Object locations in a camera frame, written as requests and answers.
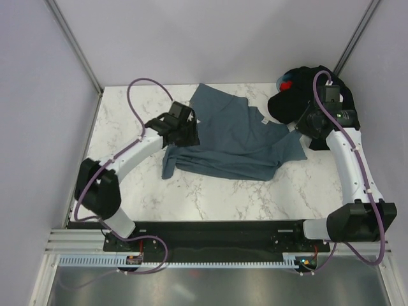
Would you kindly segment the grey-blue t shirt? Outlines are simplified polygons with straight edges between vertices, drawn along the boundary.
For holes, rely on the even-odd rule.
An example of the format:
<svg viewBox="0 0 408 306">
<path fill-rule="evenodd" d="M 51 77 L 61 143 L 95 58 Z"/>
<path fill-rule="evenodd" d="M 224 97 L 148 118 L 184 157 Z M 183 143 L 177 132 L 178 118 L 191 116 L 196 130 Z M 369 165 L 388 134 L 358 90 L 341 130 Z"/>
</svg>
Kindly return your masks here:
<svg viewBox="0 0 408 306">
<path fill-rule="evenodd" d="M 265 122 L 247 98 L 199 84 L 190 99 L 200 144 L 168 146 L 162 179 L 176 169 L 232 180 L 272 180 L 286 162 L 304 161 L 301 135 L 284 124 Z"/>
</svg>

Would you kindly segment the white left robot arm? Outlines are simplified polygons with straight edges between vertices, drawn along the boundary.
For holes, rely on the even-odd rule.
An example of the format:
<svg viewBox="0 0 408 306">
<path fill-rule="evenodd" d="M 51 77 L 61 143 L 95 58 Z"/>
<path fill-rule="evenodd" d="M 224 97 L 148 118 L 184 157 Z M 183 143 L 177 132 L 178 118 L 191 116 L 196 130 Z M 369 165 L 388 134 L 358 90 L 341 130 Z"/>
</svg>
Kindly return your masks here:
<svg viewBox="0 0 408 306">
<path fill-rule="evenodd" d="M 120 207 L 120 183 L 146 158 L 168 145 L 200 144 L 195 111 L 176 101 L 168 112 L 142 124 L 142 128 L 142 135 L 118 153 L 100 160 L 82 161 L 75 186 L 75 220 L 80 221 L 78 210 L 85 207 L 118 235 L 118 244 L 127 251 L 139 246 L 140 236 L 135 232 L 135 222 Z"/>
</svg>

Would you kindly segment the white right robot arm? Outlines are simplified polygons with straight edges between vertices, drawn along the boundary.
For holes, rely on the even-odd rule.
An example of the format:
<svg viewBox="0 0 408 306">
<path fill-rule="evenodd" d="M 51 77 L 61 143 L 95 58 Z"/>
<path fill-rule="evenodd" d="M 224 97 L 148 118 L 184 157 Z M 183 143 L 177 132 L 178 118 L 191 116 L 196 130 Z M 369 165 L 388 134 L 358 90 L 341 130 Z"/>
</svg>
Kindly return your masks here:
<svg viewBox="0 0 408 306">
<path fill-rule="evenodd" d="M 374 183 L 356 111 L 343 109 L 340 87 L 327 82 L 317 87 L 317 94 L 296 129 L 327 144 L 333 154 L 342 187 L 342 206 L 325 218 L 306 220 L 303 229 L 292 234 L 293 246 L 306 251 L 315 240 L 378 242 L 397 216 L 397 208 L 385 202 Z"/>
</svg>

